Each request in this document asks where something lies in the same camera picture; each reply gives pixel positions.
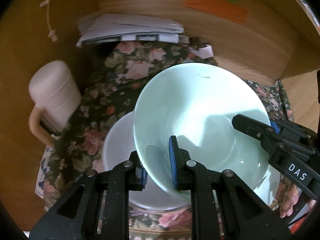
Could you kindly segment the person's right hand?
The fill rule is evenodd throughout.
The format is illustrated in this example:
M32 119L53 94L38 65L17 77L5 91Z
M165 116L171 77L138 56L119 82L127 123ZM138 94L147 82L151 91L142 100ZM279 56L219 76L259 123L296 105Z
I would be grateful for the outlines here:
M299 193L297 186L295 184L291 184L280 206L280 218L291 216L293 213L293 208L298 203L298 200Z

